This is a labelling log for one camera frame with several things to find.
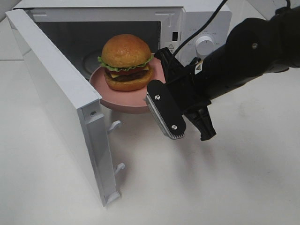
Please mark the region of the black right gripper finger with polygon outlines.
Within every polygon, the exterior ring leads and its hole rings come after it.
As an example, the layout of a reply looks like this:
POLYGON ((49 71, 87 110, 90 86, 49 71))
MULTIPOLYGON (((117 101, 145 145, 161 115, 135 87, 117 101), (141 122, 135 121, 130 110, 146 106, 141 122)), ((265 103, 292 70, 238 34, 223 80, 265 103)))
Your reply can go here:
POLYGON ((173 56, 167 47, 159 49, 154 54, 154 57, 161 62, 166 83, 186 82, 187 72, 185 67, 173 56))
POLYGON ((184 104, 184 115, 201 133, 201 141, 209 140, 216 135, 208 105, 209 103, 184 104))

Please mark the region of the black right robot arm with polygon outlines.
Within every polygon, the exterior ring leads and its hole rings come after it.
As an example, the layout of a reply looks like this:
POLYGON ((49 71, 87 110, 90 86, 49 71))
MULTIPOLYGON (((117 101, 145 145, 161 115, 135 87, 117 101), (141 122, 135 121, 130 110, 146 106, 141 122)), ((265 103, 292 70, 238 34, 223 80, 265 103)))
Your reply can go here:
POLYGON ((150 81, 145 101, 163 134, 182 138, 189 120, 206 141, 216 134, 208 111, 213 99, 265 73, 300 66, 300 9, 282 7, 269 20, 247 18, 232 29, 223 46, 186 66, 168 48, 155 57, 165 82, 150 81))

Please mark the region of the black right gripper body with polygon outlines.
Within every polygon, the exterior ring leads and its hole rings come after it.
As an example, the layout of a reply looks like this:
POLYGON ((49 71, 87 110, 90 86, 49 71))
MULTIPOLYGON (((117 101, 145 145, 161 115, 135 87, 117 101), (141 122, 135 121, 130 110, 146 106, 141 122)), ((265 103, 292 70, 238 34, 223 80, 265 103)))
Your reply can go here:
POLYGON ((185 103, 209 103, 261 76, 264 68, 254 57, 231 54, 224 47, 201 60, 184 66, 185 83, 152 80, 147 85, 146 103, 163 134, 171 139, 184 137, 185 103))

